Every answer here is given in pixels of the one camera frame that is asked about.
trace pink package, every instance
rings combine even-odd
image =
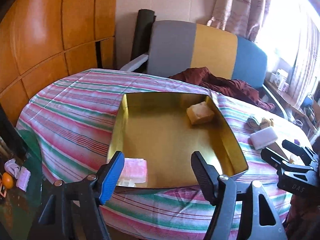
[[[31,173],[29,170],[27,170],[26,167],[22,166],[20,170],[20,174],[16,183],[16,186],[23,191],[27,192],[27,187],[29,183]]]
[[[121,179],[132,180],[134,183],[143,183],[147,180],[147,161],[144,159],[124,159],[124,168],[120,174]]]

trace desk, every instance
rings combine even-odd
[[[295,113],[299,114],[302,117],[305,116],[303,110],[295,105],[295,102],[293,102],[292,98],[286,92],[278,90],[276,85],[274,83],[271,83],[270,81],[265,81],[264,84],[278,99],[278,101],[282,103],[281,105],[283,105],[284,109],[286,109],[286,107],[290,107],[290,109]]]
[[[295,116],[295,119],[299,119],[301,121],[304,120],[304,123],[308,126],[308,131],[306,131],[306,135],[308,139],[311,142],[314,142],[316,138],[319,136],[319,131],[313,126],[307,115],[304,113],[304,111],[295,105],[292,98],[283,91],[279,91],[274,83],[271,83],[270,81],[264,82],[265,86],[271,91],[271,93],[280,101],[280,103],[283,105],[284,109],[287,109],[288,107],[297,115]]]

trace dark red cloth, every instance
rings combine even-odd
[[[169,78],[209,88],[225,96],[258,106],[266,111],[270,111],[275,107],[272,103],[262,102],[259,98],[259,92],[252,88],[247,82],[237,79],[230,80],[216,77],[212,75],[206,67],[188,68]]]

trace yellow sponge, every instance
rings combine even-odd
[[[206,102],[190,106],[187,109],[187,115],[191,124],[200,124],[212,121],[214,112],[207,106]]]

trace folded towel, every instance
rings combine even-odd
[[[248,118],[248,124],[250,125],[251,128],[254,130],[259,130],[260,129],[260,123],[262,122],[262,117],[257,115],[257,114],[252,114]]]
[[[273,119],[265,118],[258,114],[250,115],[247,122],[254,131],[273,126]]]
[[[274,143],[278,139],[278,136],[273,127],[269,126],[265,129],[252,133],[250,135],[250,139],[254,148],[259,150],[267,147],[271,143]]]

